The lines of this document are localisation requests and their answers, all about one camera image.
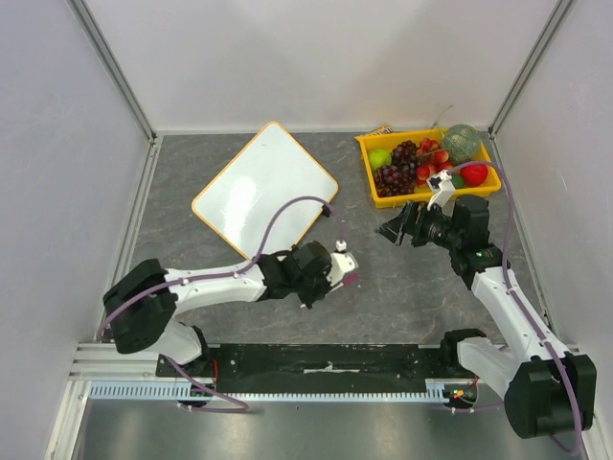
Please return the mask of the white purple marker pen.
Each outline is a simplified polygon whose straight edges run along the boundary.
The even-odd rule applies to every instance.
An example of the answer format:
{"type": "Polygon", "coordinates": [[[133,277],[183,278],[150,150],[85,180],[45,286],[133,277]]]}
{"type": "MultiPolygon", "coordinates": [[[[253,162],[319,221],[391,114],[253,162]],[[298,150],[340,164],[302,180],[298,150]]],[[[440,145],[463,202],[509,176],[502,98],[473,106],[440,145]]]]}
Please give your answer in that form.
{"type": "Polygon", "coordinates": [[[352,274],[349,275],[347,277],[345,277],[342,281],[342,285],[343,286],[348,286],[352,283],[355,283],[356,281],[358,281],[360,279],[360,276],[358,274],[352,274]]]}

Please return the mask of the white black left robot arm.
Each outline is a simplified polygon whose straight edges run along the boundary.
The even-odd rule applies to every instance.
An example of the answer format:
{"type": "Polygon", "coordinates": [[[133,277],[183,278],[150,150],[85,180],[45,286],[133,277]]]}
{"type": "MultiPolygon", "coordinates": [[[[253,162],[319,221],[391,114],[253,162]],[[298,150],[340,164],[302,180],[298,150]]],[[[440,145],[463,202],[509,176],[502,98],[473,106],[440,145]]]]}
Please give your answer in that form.
{"type": "Polygon", "coordinates": [[[207,355],[203,332],[177,317],[232,302],[281,300],[295,294],[310,308],[332,288],[332,255],[319,242],[261,254],[253,262],[199,270],[165,269],[157,259],[139,263],[102,298],[103,327],[116,351],[152,351],[190,364],[207,355]]]}

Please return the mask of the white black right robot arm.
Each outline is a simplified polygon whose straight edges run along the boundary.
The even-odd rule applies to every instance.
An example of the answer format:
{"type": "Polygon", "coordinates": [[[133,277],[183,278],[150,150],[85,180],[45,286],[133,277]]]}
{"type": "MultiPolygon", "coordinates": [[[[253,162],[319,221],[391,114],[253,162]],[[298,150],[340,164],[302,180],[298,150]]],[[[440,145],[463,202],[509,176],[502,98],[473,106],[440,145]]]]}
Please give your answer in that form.
{"type": "Polygon", "coordinates": [[[446,215],[438,204],[407,202],[377,233],[395,245],[447,250],[453,271],[486,307],[507,351],[478,330],[446,333],[446,360],[479,377],[502,400],[513,431],[522,439],[592,427],[597,369],[575,355],[545,325],[517,284],[503,251],[489,239],[488,201],[462,195],[446,215]]]}

